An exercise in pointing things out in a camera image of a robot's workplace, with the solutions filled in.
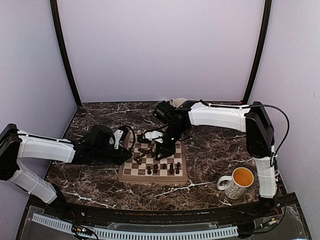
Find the dark tall piece back row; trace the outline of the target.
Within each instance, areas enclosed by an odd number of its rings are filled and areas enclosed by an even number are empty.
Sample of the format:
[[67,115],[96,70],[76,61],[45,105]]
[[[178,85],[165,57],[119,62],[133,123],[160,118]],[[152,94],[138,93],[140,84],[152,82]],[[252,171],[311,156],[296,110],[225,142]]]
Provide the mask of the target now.
[[171,163],[170,166],[169,166],[169,174],[170,174],[170,175],[173,175],[174,172],[175,172],[174,164]]

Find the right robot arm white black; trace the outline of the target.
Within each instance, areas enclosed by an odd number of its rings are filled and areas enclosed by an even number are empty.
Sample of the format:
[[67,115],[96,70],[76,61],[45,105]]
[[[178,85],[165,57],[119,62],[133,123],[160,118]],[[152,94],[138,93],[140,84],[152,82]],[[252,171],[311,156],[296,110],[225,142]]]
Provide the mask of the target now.
[[213,126],[245,133],[246,149],[256,165],[259,195],[264,198],[255,205],[255,213],[266,217],[275,208],[276,171],[272,166],[275,156],[274,127],[260,102],[252,105],[221,105],[187,100],[179,107],[168,102],[159,103],[153,115],[167,129],[156,144],[155,158],[162,160],[175,154],[175,144],[192,126]]

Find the wooden chess board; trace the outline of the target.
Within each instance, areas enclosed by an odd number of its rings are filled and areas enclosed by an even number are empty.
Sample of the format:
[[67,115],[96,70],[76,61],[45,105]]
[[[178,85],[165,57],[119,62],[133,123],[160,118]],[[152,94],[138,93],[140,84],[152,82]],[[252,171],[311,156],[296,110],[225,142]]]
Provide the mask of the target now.
[[188,180],[185,146],[183,142],[175,144],[175,154],[161,160],[154,158],[156,143],[133,142],[133,134],[125,139],[127,148],[134,146],[132,157],[126,160],[118,172],[118,180],[132,184],[181,185]]

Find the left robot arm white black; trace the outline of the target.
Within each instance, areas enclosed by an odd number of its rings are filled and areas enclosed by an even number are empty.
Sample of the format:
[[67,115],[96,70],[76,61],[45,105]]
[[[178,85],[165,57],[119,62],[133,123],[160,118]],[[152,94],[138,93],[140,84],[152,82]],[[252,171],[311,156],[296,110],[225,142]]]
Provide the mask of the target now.
[[31,171],[23,160],[55,161],[67,165],[123,164],[132,149],[123,146],[128,126],[112,130],[95,125],[78,140],[58,139],[27,133],[9,123],[0,133],[0,179],[36,196],[60,218],[67,218],[70,206],[61,190]]

